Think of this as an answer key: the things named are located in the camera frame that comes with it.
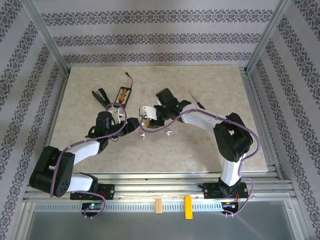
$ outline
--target screwdriver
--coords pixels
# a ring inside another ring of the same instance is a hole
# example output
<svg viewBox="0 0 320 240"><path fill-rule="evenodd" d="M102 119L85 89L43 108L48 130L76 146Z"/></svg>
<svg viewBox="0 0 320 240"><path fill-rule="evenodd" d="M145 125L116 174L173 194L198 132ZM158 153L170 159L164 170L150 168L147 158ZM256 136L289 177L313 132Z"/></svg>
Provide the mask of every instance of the screwdriver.
<svg viewBox="0 0 320 240"><path fill-rule="evenodd" d="M191 97L195 100L196 104L199 106L199 108L206 110L204 106L202 106L202 104L200 102L198 102L195 97L191 94Z"/></svg>

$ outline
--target yellow block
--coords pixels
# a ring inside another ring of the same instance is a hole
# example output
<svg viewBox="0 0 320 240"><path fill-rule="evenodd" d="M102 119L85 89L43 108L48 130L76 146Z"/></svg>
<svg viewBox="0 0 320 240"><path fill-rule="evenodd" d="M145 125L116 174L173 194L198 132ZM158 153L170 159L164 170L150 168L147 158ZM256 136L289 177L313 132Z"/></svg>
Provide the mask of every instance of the yellow block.
<svg viewBox="0 0 320 240"><path fill-rule="evenodd" d="M184 197L184 210L185 210L185 219L193 219L192 215L192 197Z"/></svg>

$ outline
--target perforated metal strip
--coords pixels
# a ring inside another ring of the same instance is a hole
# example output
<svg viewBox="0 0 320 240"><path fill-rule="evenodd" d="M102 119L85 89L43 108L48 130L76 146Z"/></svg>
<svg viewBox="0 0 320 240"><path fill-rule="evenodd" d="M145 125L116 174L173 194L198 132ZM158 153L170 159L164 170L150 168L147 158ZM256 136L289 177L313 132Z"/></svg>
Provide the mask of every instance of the perforated metal strip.
<svg viewBox="0 0 320 240"><path fill-rule="evenodd" d="M163 212L183 212L185 211L184 202L163 202ZM192 209L194 212L221 212L222 204L220 201L214 202L193 202ZM50 203L38 202L35 206L34 212L42 213L72 213L81 210L81 203ZM146 212L153 213L156 211L154 202L108 202L105 212L109 213L137 213Z"/></svg>

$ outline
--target aluminum frame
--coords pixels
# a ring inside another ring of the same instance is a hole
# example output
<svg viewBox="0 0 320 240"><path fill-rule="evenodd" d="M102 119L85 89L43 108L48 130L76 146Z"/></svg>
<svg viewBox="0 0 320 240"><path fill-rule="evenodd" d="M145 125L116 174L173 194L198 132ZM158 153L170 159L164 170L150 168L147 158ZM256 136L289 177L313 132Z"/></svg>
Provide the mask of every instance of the aluminum frame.
<svg viewBox="0 0 320 240"><path fill-rule="evenodd" d="M310 239L291 181L279 180L274 166L268 166L268 169L267 174L255 172L255 189L249 201L283 201L295 238ZM127 206L130 203L136 203L139 205L154 203L155 198L162 198L162 202L167 204L182 203L184 196L191 196L195 204L212 204L221 201L221 199L204 199L204 193L198 188L198 184L201 183L217 182L219 173L98 173L95 176L101 183L115 184L114 200L108 200L107 204L116 203L119 206ZM47 193L27 187L13 240L25 239L35 205L43 203L53 208L67 203L76 206L81 201L70 200L68 194L61 198L50 198Z"/></svg>
<svg viewBox="0 0 320 240"><path fill-rule="evenodd" d="M56 108L54 109L54 112L52 112L51 114L53 114L53 118L52 118L52 122L51 124L49 124L50 128L47 129L48 131L48 137L45 141L45 146L48 146L51 142L51 139L52 139L52 136L54 134L54 130L55 130L55 126L56 126L56 122L57 122L57 119L58 119L58 114L59 114L59 111L60 111L60 107L61 107L61 104L62 104L62 99L64 98L64 95L65 95L65 90L66 90L66 87L67 87L67 84L68 84L68 79L69 79L69 73L67 73L64 77L64 80L62 81L61 83L61 91L58 92L58 95L55 99L55 103L56 104Z"/></svg>
<svg viewBox="0 0 320 240"><path fill-rule="evenodd" d="M64 59L64 56L59 51L59 48L51 36L43 18L41 17L38 9L33 0L21 0L22 5L24 6L25 10L29 14L33 24L36 26L38 32L40 33L44 43L47 45L50 53L53 55L55 61L57 62L59 68L62 70L63 75L66 76L70 73L70 68Z"/></svg>
<svg viewBox="0 0 320 240"><path fill-rule="evenodd" d="M278 7L276 8L274 14L272 15L268 23L268 26L266 27L266 30L260 37L258 44L253 50L253 53L248 61L248 64L246 65L246 71L245 71L246 74L250 75L250 73L254 69L257 61L259 60L261 54L265 50L265 47L267 46L272 34L276 30L277 25L279 24L281 18L285 14L291 2L292 0L281 0L281 2L279 3Z"/></svg>
<svg viewBox="0 0 320 240"><path fill-rule="evenodd" d="M244 89L249 101L256 130L260 138L261 148L266 160L267 165L273 164L279 180L283 180L284 176L281 171L279 160L275 151L275 147L272 143L271 136L268 130L266 119L264 117L257 92L255 90L252 78L250 74L241 74Z"/></svg>

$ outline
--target striped wallpaper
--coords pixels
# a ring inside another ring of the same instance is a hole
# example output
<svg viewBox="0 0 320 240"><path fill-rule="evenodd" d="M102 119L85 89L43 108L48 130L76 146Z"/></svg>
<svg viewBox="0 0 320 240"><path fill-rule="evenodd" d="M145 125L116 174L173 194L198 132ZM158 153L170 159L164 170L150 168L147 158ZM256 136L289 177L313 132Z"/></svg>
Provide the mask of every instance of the striped wallpaper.
<svg viewBox="0 0 320 240"><path fill-rule="evenodd" d="M38 0L72 66L239 64L280 0Z"/></svg>
<svg viewBox="0 0 320 240"><path fill-rule="evenodd" d="M294 0L252 71L282 171L320 239L320 5Z"/></svg>
<svg viewBox="0 0 320 240"><path fill-rule="evenodd" d="M63 74L18 0L0 0L0 240L10 239Z"/></svg>

